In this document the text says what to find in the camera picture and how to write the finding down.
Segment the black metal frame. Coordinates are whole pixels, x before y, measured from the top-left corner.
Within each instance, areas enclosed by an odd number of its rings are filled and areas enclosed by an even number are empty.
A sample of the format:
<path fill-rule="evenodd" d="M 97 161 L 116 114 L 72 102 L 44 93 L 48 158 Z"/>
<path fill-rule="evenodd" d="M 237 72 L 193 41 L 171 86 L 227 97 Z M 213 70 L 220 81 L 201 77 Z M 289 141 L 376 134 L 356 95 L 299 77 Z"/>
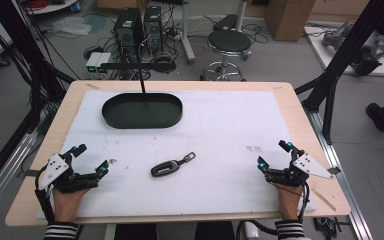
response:
<path fill-rule="evenodd" d="M 331 125 L 337 83 L 352 58 L 357 55 L 358 50 L 383 20 L 384 0 L 369 0 L 327 68 L 317 78 L 295 89 L 297 95 L 311 90 L 310 95 L 302 101 L 302 105 L 312 113 L 317 112 L 320 104 L 325 102 L 321 132 L 329 145 L 332 144 Z"/>
<path fill-rule="evenodd" d="M 0 151 L 0 172 L 10 154 L 26 133 L 39 125 L 42 110 L 57 110 L 67 90 L 63 82 L 71 84 L 73 77 L 65 74 L 47 60 L 36 43 L 18 4 L 12 0 L 0 0 L 0 24 L 12 40 L 8 42 L 0 34 L 0 45 L 12 59 L 19 75 L 30 87 L 30 110 Z"/>

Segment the white floor board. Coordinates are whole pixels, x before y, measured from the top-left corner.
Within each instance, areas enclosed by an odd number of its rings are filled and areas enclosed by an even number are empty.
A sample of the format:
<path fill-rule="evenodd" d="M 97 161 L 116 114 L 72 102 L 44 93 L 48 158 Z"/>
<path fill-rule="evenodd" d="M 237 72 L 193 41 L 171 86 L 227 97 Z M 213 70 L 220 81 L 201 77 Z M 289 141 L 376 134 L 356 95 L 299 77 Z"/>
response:
<path fill-rule="evenodd" d="M 311 43 L 313 50 L 315 51 L 318 59 L 324 69 L 327 68 L 328 64 L 331 62 L 336 51 L 332 46 L 324 46 L 322 44 L 324 33 L 319 27 L 305 27 L 305 33 L 307 34 L 307 39 Z M 384 58 L 380 58 L 379 62 L 381 63 L 376 69 L 374 69 L 370 76 L 384 77 Z"/>

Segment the person's right hand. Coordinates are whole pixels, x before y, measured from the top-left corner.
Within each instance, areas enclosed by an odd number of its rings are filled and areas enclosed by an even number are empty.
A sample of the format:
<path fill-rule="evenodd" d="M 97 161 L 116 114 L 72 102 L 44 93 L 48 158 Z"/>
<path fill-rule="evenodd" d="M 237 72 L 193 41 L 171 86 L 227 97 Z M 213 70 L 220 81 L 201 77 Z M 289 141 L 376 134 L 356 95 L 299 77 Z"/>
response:
<path fill-rule="evenodd" d="M 275 185 L 278 193 L 279 213 L 283 220 L 298 220 L 298 205 L 303 187 Z"/>

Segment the small white box device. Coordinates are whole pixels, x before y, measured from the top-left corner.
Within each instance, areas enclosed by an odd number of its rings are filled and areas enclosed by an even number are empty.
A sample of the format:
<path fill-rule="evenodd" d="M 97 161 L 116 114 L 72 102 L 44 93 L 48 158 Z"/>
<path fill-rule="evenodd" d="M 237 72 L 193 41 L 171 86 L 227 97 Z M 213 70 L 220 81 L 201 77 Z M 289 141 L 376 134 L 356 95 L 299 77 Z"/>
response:
<path fill-rule="evenodd" d="M 97 61 L 96 68 L 99 73 L 108 73 L 108 70 L 104 67 L 102 67 L 102 64 L 109 63 L 111 60 L 111 54 L 110 53 L 102 53 L 100 55 L 99 60 Z"/>
<path fill-rule="evenodd" d="M 97 63 L 101 57 L 100 52 L 93 52 L 86 63 L 86 69 L 89 73 L 97 72 Z"/>

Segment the clear plastic bag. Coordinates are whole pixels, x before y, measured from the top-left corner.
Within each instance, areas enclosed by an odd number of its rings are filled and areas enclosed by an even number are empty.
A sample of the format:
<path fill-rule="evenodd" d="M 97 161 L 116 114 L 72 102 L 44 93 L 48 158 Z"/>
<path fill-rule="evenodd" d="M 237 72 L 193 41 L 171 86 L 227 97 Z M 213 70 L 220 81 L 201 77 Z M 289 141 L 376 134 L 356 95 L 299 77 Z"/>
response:
<path fill-rule="evenodd" d="M 87 36 L 92 30 L 90 24 L 85 23 L 83 17 L 65 17 L 52 24 L 54 32 L 64 32 L 72 35 Z"/>

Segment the white metal stand leg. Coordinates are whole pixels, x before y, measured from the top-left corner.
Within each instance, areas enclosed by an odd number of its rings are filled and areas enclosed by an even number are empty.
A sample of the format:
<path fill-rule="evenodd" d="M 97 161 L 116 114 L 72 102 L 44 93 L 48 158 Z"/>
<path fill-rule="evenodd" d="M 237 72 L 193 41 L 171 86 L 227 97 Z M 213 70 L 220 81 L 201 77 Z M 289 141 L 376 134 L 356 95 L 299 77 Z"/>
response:
<path fill-rule="evenodd" d="M 188 0 L 181 0 L 182 2 L 182 31 L 181 42 L 186 54 L 188 64 L 193 64 L 196 60 L 192 45 L 188 38 Z"/>

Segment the grey robot equipment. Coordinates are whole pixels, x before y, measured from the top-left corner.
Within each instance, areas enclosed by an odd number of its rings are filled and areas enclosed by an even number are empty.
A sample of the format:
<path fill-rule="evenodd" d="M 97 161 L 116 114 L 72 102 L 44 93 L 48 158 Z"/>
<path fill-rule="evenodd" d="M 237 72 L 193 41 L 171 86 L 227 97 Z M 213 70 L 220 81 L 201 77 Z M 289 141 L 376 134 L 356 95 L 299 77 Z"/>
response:
<path fill-rule="evenodd" d="M 340 28 L 326 32 L 323 36 L 322 44 L 324 46 L 332 46 L 334 50 L 338 50 L 353 26 L 353 23 L 344 23 Z M 379 40 L 375 33 L 372 32 L 351 60 L 350 66 L 359 76 L 367 76 L 377 67 L 381 66 L 379 59 L 383 55 L 384 42 Z"/>

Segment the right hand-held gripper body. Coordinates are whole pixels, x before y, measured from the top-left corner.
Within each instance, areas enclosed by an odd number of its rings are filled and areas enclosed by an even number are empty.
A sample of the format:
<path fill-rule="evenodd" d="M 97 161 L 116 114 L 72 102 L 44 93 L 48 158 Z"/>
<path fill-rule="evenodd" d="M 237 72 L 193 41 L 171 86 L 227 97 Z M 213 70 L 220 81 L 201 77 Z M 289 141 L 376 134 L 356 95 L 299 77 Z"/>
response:
<path fill-rule="evenodd" d="M 284 169 L 274 169 L 269 164 L 265 164 L 267 182 L 297 187 L 303 185 L 310 175 L 326 179 L 333 178 L 332 173 L 304 150 L 292 148 L 290 154 L 291 160 Z"/>

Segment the black oval tray hanger stand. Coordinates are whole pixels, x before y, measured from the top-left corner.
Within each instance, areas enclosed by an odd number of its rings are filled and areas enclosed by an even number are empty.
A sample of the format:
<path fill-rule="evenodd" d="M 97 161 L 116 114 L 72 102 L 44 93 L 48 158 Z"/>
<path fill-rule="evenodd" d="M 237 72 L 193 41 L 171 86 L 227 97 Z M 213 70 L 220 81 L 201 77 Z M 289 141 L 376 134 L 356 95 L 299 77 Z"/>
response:
<path fill-rule="evenodd" d="M 173 63 L 103 63 L 107 70 L 142 69 L 169 70 Z M 141 93 L 121 93 L 102 106 L 105 122 L 116 129 L 156 129 L 176 125 L 183 115 L 183 103 L 175 95 L 150 93 L 145 90 L 139 73 Z"/>

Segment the white foam mat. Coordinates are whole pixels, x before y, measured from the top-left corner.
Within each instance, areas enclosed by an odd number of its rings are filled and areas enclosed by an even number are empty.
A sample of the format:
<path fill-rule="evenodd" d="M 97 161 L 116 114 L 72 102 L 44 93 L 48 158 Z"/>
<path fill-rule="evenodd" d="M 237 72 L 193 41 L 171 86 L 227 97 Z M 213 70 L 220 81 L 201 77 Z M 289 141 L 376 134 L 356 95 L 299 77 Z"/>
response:
<path fill-rule="evenodd" d="M 257 168 L 261 156 L 283 169 L 289 154 L 285 119 L 269 91 L 178 91 L 181 120 L 170 128 L 114 129 L 101 114 L 113 92 L 90 90 L 65 137 L 64 149 L 85 144 L 73 161 L 90 173 L 104 160 L 108 174 L 82 200 L 78 215 L 92 217 L 192 216 L 269 213 L 278 208 L 275 188 Z M 172 174 L 153 177 L 151 168 L 196 157 Z"/>

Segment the person's dark trouser leg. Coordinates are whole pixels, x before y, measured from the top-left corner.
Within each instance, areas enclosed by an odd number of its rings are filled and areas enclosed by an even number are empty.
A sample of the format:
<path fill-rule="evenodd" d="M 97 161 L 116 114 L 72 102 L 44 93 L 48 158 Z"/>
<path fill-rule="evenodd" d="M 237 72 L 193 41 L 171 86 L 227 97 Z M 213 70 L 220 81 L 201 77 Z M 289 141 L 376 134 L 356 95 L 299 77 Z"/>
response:
<path fill-rule="evenodd" d="M 155 224 L 118 224 L 114 240 L 158 240 Z"/>
<path fill-rule="evenodd" d="M 194 240 L 235 240 L 230 221 L 198 222 Z"/>

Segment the thin wooden stick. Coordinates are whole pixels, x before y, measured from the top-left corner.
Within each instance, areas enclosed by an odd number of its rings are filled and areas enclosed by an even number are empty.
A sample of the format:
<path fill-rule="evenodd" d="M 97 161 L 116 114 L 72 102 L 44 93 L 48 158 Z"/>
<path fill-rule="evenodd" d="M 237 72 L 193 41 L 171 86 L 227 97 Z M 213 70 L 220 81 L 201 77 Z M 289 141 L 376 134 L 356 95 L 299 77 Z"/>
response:
<path fill-rule="evenodd" d="M 320 192 L 318 192 L 316 189 L 311 188 L 313 193 L 321 200 L 323 201 L 332 211 L 336 211 L 336 207 L 327 199 L 325 198 Z"/>

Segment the black car key fob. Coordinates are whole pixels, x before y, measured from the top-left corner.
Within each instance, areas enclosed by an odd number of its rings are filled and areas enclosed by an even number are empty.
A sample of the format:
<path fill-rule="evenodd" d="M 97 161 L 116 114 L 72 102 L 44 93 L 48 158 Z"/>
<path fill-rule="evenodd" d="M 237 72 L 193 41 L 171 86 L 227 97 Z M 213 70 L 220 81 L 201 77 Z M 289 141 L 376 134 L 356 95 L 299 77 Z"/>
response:
<path fill-rule="evenodd" d="M 162 177 L 169 174 L 172 174 L 180 169 L 180 166 L 184 163 L 187 163 L 194 159 L 196 154 L 194 152 L 190 152 L 185 155 L 181 160 L 169 160 L 163 163 L 160 163 L 151 168 L 150 172 L 153 177 Z"/>

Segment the black computer tower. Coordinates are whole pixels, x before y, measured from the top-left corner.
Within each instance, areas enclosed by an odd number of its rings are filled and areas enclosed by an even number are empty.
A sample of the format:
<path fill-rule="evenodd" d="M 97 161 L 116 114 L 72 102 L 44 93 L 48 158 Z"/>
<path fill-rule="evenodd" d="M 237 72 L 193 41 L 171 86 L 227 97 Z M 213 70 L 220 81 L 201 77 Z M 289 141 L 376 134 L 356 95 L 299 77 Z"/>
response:
<path fill-rule="evenodd" d="M 139 60 L 139 45 L 144 40 L 140 9 L 122 8 L 113 31 L 122 54 L 130 62 L 137 62 Z"/>
<path fill-rule="evenodd" d="M 157 54 L 163 51 L 162 19 L 160 6 L 147 6 L 144 12 L 144 30 L 148 51 Z"/>

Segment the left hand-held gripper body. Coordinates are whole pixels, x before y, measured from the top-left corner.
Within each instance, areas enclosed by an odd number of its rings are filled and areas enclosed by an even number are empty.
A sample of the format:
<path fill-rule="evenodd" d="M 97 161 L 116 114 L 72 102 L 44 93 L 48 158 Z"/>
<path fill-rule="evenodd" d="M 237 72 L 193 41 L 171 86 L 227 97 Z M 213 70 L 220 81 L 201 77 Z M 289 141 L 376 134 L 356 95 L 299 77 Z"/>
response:
<path fill-rule="evenodd" d="M 98 186 L 100 176 L 98 173 L 75 173 L 71 165 L 60 155 L 54 154 L 36 177 L 36 188 L 46 190 L 50 186 L 62 193 L 95 188 Z"/>

